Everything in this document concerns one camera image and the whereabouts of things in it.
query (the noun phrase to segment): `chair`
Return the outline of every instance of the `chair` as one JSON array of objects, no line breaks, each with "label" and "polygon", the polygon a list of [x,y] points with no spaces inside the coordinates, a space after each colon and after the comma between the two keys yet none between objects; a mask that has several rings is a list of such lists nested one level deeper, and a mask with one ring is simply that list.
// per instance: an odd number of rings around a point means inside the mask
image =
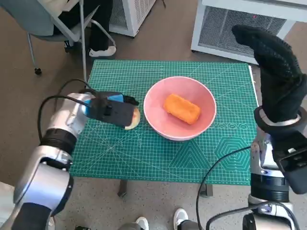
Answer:
[{"label": "chair", "polygon": [[[31,35],[47,41],[67,41],[66,44],[73,42],[82,43],[82,61],[83,61],[83,78],[87,82],[86,76],[86,53],[84,29],[89,23],[97,25],[106,36],[116,46],[113,38],[106,30],[95,20],[92,19],[98,7],[86,18],[83,15],[83,0],[70,0],[64,7],[64,11],[69,11],[75,4],[80,4],[80,23],[74,28],[69,29],[52,11],[50,11],[42,0],[0,0],[0,6],[5,9],[17,23],[27,31],[27,38],[31,52],[32,62],[35,68],[35,74],[40,75],[41,69],[35,62],[32,48]],[[62,34],[53,35],[53,28],[56,26]]]}]

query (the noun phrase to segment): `table leg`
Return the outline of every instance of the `table leg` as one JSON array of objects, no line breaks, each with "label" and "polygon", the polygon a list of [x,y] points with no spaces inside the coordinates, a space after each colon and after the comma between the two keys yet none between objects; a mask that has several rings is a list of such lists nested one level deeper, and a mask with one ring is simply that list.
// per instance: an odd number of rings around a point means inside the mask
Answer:
[{"label": "table leg", "polygon": [[123,198],[127,194],[127,180],[120,180],[119,190],[117,195],[120,198]]},{"label": "table leg", "polygon": [[201,197],[210,197],[213,196],[213,185],[212,184],[203,184],[201,187]]}]

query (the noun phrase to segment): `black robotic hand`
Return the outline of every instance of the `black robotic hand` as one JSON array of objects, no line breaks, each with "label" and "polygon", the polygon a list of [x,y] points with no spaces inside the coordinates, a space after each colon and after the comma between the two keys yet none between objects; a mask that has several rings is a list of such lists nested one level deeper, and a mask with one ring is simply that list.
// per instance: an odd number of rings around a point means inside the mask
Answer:
[{"label": "black robotic hand", "polygon": [[262,28],[236,25],[232,32],[239,44],[254,50],[266,116],[272,122],[295,119],[307,94],[307,75],[301,72],[291,47]]}]

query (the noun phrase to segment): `white air conditioner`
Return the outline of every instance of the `white air conditioner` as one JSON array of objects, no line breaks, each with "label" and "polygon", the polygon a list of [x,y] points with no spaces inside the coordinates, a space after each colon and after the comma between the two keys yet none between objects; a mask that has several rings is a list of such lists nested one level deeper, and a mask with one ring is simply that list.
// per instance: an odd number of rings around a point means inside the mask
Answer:
[{"label": "white air conditioner", "polygon": [[253,50],[238,44],[231,28],[258,26],[284,39],[296,21],[307,20],[306,6],[284,1],[294,0],[199,0],[191,50],[257,64]]},{"label": "white air conditioner", "polygon": [[110,31],[135,37],[156,0],[113,0]]}]

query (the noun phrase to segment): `orange object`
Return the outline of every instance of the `orange object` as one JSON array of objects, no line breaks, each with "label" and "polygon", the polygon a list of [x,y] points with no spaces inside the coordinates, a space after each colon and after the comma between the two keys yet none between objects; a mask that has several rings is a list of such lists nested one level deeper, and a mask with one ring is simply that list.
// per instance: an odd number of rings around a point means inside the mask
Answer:
[{"label": "orange object", "polygon": [[190,125],[194,124],[201,114],[197,105],[173,93],[166,98],[163,107],[169,114]]}]

